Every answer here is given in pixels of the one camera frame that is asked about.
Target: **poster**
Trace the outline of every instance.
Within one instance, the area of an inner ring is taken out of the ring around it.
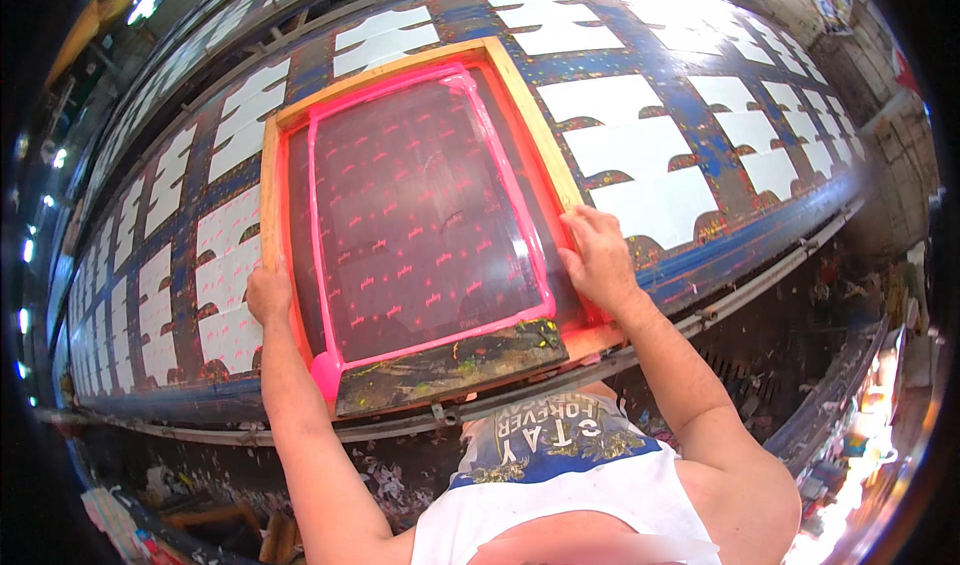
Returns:
[[[813,0],[823,17],[823,30],[834,36],[850,36],[850,11],[854,0]]]

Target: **screen printing frame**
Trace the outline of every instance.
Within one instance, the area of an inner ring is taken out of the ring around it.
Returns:
[[[534,101],[533,95],[524,83],[510,55],[498,38],[487,37],[426,50],[387,65],[363,71],[307,96],[267,118],[261,161],[261,239],[263,260],[267,266],[277,263],[280,255],[286,255],[288,273],[293,283],[296,283],[293,259],[290,258],[292,247],[288,208],[289,139],[294,132],[311,125],[311,112],[316,112],[318,108],[322,109],[327,104],[343,101],[349,94],[362,93],[373,87],[382,86],[390,78],[416,73],[416,71],[428,67],[441,67],[463,62],[470,63],[471,67],[483,67],[486,73],[486,81],[497,84],[496,107],[507,118],[513,135],[512,140],[521,152],[522,161],[526,164],[535,165],[535,170],[528,171],[528,177],[538,177],[538,179],[531,181],[531,186],[534,187],[536,202],[548,228],[547,230],[538,229],[537,231],[541,235],[550,234],[558,247],[573,248],[572,238],[560,223],[559,215],[564,211],[573,209],[578,204],[584,203],[581,191],[573,179],[568,163],[561,153],[556,139],[554,139],[546,124],[541,109]],[[302,354],[304,362],[309,363],[307,366],[318,382],[318,387],[321,389],[327,388],[324,395],[330,403],[332,400],[330,396],[331,381],[330,379],[324,379],[323,373],[318,371],[319,367],[313,364],[315,350],[311,349],[297,297],[297,292],[294,290],[291,324],[297,348]],[[363,398],[360,398],[356,391],[344,388],[344,385],[339,383],[341,373],[346,374],[353,370],[343,369],[342,372],[337,372],[338,379],[332,386],[338,388],[336,415],[338,417],[371,415],[462,397],[470,392],[496,387],[515,379],[530,377],[563,366],[565,363],[579,362],[623,341],[623,335],[617,325],[612,323],[602,311],[586,300],[581,299],[580,302],[583,314],[574,322],[574,325],[565,325],[558,330],[552,321],[539,319],[540,323],[536,326],[536,330],[530,330],[526,333],[517,331],[518,337],[512,339],[512,341],[519,342],[518,347],[523,346],[522,341],[529,342],[530,340],[534,340],[532,346],[537,346],[536,340],[542,335],[561,339],[561,342],[558,342],[558,349],[562,352],[562,358],[554,357],[560,353],[552,355],[548,359],[551,362],[545,366],[518,370],[515,374],[511,374],[509,371],[506,373],[500,371],[497,375],[491,374],[489,379],[465,376],[458,381],[441,373],[437,379],[427,379],[426,382],[418,383],[416,385],[417,391],[413,392],[413,396],[406,396],[400,400],[396,396],[393,396],[392,399],[387,398],[383,396],[384,392],[373,390],[366,391]],[[515,326],[508,331],[514,329],[522,330],[522,326]],[[520,336],[530,335],[531,332],[534,335],[525,337],[523,340],[520,338]],[[466,348],[466,343],[469,340],[477,340],[481,337],[467,338],[458,342],[458,344],[463,343],[464,348]],[[480,348],[479,353],[483,354],[483,350],[483,348]],[[453,348],[453,357],[454,359],[457,358],[456,345]],[[380,360],[378,363],[363,365],[355,368],[357,371],[354,373],[364,376],[364,386],[376,386],[375,379],[377,376],[369,376],[368,373],[376,373],[380,365],[387,363],[390,363],[390,361]],[[430,367],[435,369],[436,362],[433,362]],[[385,382],[389,382],[391,375],[386,373],[381,377],[384,378]]]

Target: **wooden board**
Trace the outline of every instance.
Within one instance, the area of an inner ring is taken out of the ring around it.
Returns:
[[[568,360],[557,326],[536,319],[416,355],[348,369],[337,416],[357,417],[461,396],[475,387]]]

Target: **wooden frame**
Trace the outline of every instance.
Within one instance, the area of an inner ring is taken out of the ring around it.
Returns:
[[[288,196],[287,182],[287,149],[285,135],[309,124],[309,111],[321,103],[327,103],[341,98],[346,94],[363,90],[377,84],[386,78],[407,73],[422,67],[441,65],[454,60],[470,60],[486,63],[499,78],[501,88],[512,102],[511,109],[519,123],[526,127],[529,134],[530,151],[538,161],[544,180],[552,185],[553,196],[549,199],[556,201],[559,211],[572,210],[576,205],[583,204],[580,188],[570,173],[567,160],[561,153],[553,133],[548,127],[540,107],[523,81],[512,58],[500,43],[498,38],[481,38],[463,43],[441,46],[432,50],[414,54],[381,67],[375,67],[358,73],[353,77],[336,82],[306,98],[295,102],[266,120],[263,158],[261,163],[261,242],[262,255],[266,266],[273,266],[278,262],[280,255],[290,255],[289,237],[285,237],[282,230],[287,229],[286,220],[289,216],[282,204],[286,204]],[[556,217],[547,216],[549,232],[554,237],[566,235]],[[287,267],[293,279],[291,259],[287,260]],[[304,362],[313,360],[301,312],[297,304],[297,293],[294,292],[294,312],[291,313],[294,336],[303,355]],[[567,344],[569,360],[580,360],[586,356],[609,348],[623,341],[623,335],[617,326],[591,317],[595,323],[588,329],[571,332],[563,340]]]

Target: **shoulder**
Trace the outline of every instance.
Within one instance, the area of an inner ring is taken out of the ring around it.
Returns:
[[[725,565],[776,565],[797,534],[800,495],[769,452],[727,472],[677,461],[677,475]]]

